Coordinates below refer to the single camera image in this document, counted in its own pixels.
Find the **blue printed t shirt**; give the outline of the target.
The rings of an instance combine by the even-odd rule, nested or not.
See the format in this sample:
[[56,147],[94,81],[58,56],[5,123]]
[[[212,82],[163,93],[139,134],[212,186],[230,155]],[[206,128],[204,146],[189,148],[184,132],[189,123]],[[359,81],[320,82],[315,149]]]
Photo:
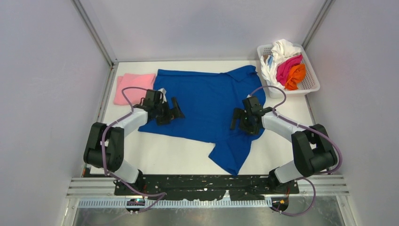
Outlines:
[[254,93],[261,104],[266,101],[256,67],[246,65],[223,73],[159,69],[155,89],[165,89],[167,100],[175,97],[185,115],[159,126],[151,121],[140,132],[167,135],[215,144],[209,158],[231,175],[238,175],[256,135],[231,129],[233,111]]

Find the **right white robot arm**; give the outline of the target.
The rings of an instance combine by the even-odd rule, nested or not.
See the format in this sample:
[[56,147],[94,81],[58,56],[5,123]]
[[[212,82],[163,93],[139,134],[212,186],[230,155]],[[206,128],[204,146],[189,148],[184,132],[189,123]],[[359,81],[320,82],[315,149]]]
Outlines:
[[272,107],[264,108],[254,96],[247,97],[242,103],[242,109],[233,110],[231,129],[238,127],[249,135],[258,135],[261,129],[270,130],[292,145],[293,160],[269,172],[268,187],[307,178],[338,164],[337,154],[324,126],[301,125]]

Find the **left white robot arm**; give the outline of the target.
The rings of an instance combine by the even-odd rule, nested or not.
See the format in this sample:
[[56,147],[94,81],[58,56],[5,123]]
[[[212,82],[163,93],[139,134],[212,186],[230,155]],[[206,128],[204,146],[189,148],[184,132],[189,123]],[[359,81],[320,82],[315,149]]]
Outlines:
[[105,175],[134,184],[142,172],[124,159],[125,138],[141,126],[154,121],[158,126],[167,125],[172,120],[184,118],[176,97],[168,103],[165,89],[146,90],[138,104],[130,105],[129,112],[111,123],[92,124],[83,161],[96,168],[102,168]]

